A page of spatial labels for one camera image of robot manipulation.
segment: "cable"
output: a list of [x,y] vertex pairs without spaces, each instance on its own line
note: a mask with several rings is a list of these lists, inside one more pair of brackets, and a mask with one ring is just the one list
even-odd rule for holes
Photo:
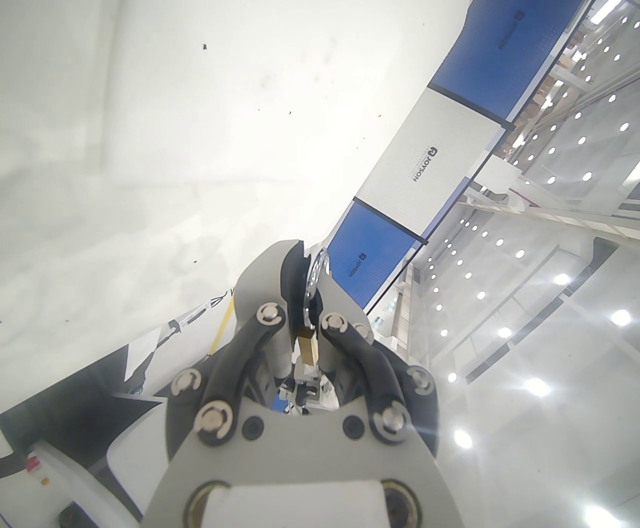
[[2,515],[2,512],[0,512],[0,519],[2,519],[4,524],[6,524],[9,528],[13,528],[13,526],[9,524],[9,521],[7,521],[7,519],[4,518],[4,515]]

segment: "white ceiling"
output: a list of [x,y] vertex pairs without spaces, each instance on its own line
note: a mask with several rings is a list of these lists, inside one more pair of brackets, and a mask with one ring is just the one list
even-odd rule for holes
[[2,3],[0,412],[326,237],[467,7]]
[[[611,64],[590,53],[581,74],[591,73],[599,83],[621,73],[612,71],[618,62],[611,55],[614,44],[616,53],[640,59],[640,28],[633,28],[640,13],[634,11],[626,25],[614,18]],[[601,67],[609,70],[597,77]],[[578,120],[571,114],[558,121],[555,131],[532,132],[539,137],[527,138],[514,158],[525,170],[523,179],[558,203],[578,199],[566,204],[578,213],[617,214],[628,193],[620,184],[640,160],[637,85],[620,88],[613,103],[607,95],[583,109]],[[630,123],[626,132],[619,131],[623,122]],[[588,140],[579,147],[581,136]],[[551,147],[556,151],[548,154]],[[583,182],[587,171],[593,178]],[[547,184],[553,174],[556,181]],[[526,195],[533,187],[518,191]],[[462,218],[469,227],[459,224]],[[632,243],[620,246],[570,296],[553,283],[557,274],[574,278],[591,262],[594,236],[584,227],[458,204],[415,261],[422,288],[416,291],[414,282],[410,353],[439,381],[438,465],[467,528],[587,526],[588,505],[608,509],[626,526],[640,522],[640,252]],[[500,238],[504,243],[496,246]],[[525,251],[521,259],[515,257],[519,249]],[[467,271],[472,278],[464,278]],[[483,300],[476,298],[480,290],[486,291]],[[559,307],[524,339],[498,336],[503,326],[517,332],[554,299]],[[623,328],[610,320],[620,309],[632,318]],[[449,330],[446,337],[442,328]],[[466,376],[505,344],[506,353],[467,383]],[[454,383],[447,381],[451,372],[458,375]],[[526,390],[531,378],[543,380],[550,393],[538,397]],[[470,435],[471,449],[456,444],[457,429]]]

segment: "yellow stripe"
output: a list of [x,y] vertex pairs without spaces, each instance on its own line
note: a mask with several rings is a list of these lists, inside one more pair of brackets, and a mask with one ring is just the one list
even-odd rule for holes
[[222,318],[222,322],[220,323],[220,328],[218,328],[218,333],[216,334],[216,338],[213,340],[213,345],[211,345],[211,350],[209,350],[209,355],[216,352],[218,349],[218,343],[220,339],[222,339],[222,334],[227,327],[227,323],[229,322],[229,318],[231,317],[231,313],[234,311],[234,298],[231,297],[229,301],[229,306],[227,307],[227,311],[225,312],[225,316]]

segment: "joyson logo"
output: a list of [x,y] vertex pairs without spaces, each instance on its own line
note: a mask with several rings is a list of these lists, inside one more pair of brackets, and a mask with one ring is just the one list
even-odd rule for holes
[[422,160],[421,164],[419,165],[415,173],[412,174],[412,180],[414,182],[417,182],[420,179],[420,176],[422,176],[422,173],[424,172],[424,170],[427,168],[429,163],[431,163],[431,158],[436,154],[438,154],[438,149],[435,147],[431,147],[427,151],[426,157]]
[[509,27],[509,31],[507,34],[502,37],[502,40],[498,44],[499,49],[504,49],[507,43],[511,40],[513,33],[516,29],[518,29],[518,23],[524,18],[524,11],[516,11],[516,14],[513,16],[513,20],[511,21],[511,25]]
[[351,271],[349,272],[350,277],[352,277],[356,273],[356,271],[358,271],[358,268],[362,264],[362,261],[366,258],[367,256],[364,253],[361,253],[360,255],[358,255],[358,260],[356,261],[356,263],[351,268]]

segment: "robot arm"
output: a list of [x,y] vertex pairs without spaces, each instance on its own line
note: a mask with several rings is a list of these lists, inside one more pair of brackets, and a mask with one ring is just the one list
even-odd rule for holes
[[[328,273],[326,251],[311,262],[301,241],[274,244],[241,275],[234,299],[234,338],[172,382],[171,462],[142,526],[461,527],[433,458],[435,382],[374,341]],[[310,332],[340,407],[272,412],[296,337]],[[274,493],[287,497],[281,513]],[[307,506],[304,518],[292,501]]]

